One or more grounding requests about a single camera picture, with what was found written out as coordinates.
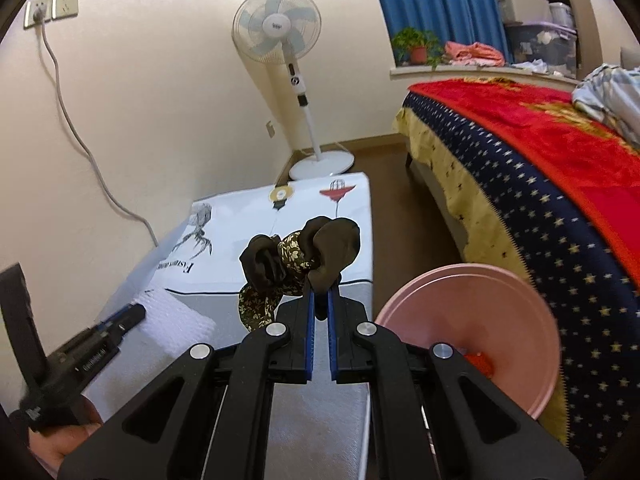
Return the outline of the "left human hand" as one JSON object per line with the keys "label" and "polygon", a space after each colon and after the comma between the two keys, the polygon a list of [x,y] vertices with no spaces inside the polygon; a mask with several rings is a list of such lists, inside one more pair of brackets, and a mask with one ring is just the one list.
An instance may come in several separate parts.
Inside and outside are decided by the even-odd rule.
{"label": "left human hand", "polygon": [[53,478],[58,476],[65,457],[103,425],[103,420],[93,403],[85,396],[81,400],[82,412],[88,420],[85,425],[56,427],[43,432],[28,430],[29,451]]}

